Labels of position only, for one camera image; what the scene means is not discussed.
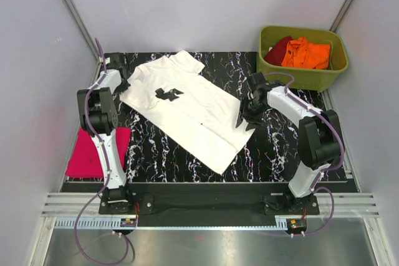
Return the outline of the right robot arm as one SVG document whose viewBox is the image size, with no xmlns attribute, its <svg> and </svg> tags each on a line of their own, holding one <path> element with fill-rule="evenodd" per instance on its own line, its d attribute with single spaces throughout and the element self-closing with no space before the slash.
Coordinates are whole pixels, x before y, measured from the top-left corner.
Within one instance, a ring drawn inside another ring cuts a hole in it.
<svg viewBox="0 0 399 266">
<path fill-rule="evenodd" d="M 339 116 L 334 110 L 323 111 L 303 101 L 291 92 L 289 84 L 269 81 L 261 72 L 249 76 L 248 89 L 251 96 L 240 102 L 237 126 L 245 123 L 247 131 L 259 128 L 265 111 L 272 108 L 297 128 L 299 166 L 282 195 L 265 198 L 265 207 L 273 212 L 302 212 L 324 173 L 344 161 Z"/>
</svg>

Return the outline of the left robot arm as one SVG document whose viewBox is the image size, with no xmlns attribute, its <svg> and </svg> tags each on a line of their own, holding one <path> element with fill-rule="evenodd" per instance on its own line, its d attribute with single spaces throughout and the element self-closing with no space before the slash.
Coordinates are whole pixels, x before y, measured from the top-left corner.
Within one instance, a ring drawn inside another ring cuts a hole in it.
<svg viewBox="0 0 399 266">
<path fill-rule="evenodd" d="M 114 93 L 121 93 L 127 82 L 125 55 L 113 52 L 102 55 L 103 70 L 88 88 L 77 91 L 80 127 L 89 136 L 94 156 L 99 159 L 103 187 L 99 192 L 100 214 L 126 214 L 135 205 L 127 184 L 118 147 L 118 115 L 113 100 Z"/>
</svg>

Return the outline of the white printed t-shirt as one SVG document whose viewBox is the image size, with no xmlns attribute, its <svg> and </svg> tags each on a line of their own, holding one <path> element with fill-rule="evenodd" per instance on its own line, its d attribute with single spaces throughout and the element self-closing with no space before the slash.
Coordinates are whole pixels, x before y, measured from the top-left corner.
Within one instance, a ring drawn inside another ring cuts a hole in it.
<svg viewBox="0 0 399 266">
<path fill-rule="evenodd" d="M 203 69 L 185 50 L 164 55 L 135 68 L 120 100 L 223 174 L 253 131 L 237 123 L 240 101 L 201 76 Z"/>
</svg>

